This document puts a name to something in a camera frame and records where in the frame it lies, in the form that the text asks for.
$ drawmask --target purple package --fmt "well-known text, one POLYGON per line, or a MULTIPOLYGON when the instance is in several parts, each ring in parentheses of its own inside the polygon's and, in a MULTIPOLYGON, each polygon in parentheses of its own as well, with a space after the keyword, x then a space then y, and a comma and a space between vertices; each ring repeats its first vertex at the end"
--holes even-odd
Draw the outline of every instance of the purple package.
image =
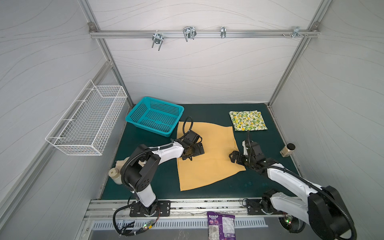
POLYGON ((209 240, 236 240, 235 216, 208 212, 209 240))

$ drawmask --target plastic basket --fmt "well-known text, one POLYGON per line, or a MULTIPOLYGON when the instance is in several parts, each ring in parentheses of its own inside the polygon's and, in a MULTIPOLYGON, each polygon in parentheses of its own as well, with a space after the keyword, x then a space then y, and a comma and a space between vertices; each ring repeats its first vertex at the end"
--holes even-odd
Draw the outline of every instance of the plastic basket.
POLYGON ((143 98, 125 118, 127 122, 150 132, 169 137, 184 107, 155 98, 143 98))

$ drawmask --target green table surface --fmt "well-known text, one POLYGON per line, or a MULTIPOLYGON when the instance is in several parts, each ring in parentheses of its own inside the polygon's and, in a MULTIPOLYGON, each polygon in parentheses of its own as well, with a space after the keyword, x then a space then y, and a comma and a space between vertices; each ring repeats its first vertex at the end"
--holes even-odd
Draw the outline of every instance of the green table surface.
MULTIPOLYGON (((195 122, 210 122, 226 127, 233 126, 228 114, 229 111, 260 111, 268 130, 251 131, 251 140, 260 144, 267 158, 271 157, 283 164, 287 169, 297 173, 291 157, 282 157, 279 153, 284 147, 284 143, 265 104, 182 104, 182 106, 184 107, 184 113, 180 121, 184 121, 186 117, 191 116, 195 122)), ((127 123, 115 161, 124 160, 130 156, 140 144, 146 146, 168 144, 171 138, 176 139, 176 130, 177 126, 170 137, 163 137, 127 123)), ((234 136, 242 153, 242 141, 246 139, 247 133, 234 131, 234 136)), ((277 189, 287 195, 294 196, 280 184, 248 168, 246 171, 238 172, 213 184, 180 191, 176 159, 171 159, 159 165, 151 185, 159 199, 261 197, 264 192, 270 189, 277 189)), ((101 199, 128 199, 130 195, 131 192, 125 186, 117 185, 111 178, 108 178, 101 199)))

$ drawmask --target lemon print cloth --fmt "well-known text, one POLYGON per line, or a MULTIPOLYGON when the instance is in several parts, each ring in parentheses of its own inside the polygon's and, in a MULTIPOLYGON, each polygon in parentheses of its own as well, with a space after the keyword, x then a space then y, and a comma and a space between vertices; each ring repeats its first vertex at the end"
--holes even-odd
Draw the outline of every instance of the lemon print cloth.
POLYGON ((235 131, 255 131, 267 130, 261 112, 258 111, 242 111, 229 112, 235 131))

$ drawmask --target beige cloth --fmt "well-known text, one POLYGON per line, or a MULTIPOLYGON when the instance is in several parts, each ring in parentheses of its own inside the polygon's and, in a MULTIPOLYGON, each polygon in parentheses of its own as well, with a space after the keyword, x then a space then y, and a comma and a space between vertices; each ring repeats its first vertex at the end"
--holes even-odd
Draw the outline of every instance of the beige cloth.
MULTIPOLYGON (((190 122, 185 124, 189 129, 190 122)), ((179 122, 177 138, 183 136, 183 122, 179 122)), ((192 130, 203 138, 204 154, 189 159, 177 159, 180 190, 185 191, 206 186, 230 177, 245 167, 232 163, 229 154, 238 151, 232 127, 223 127, 213 123, 194 122, 192 130)))

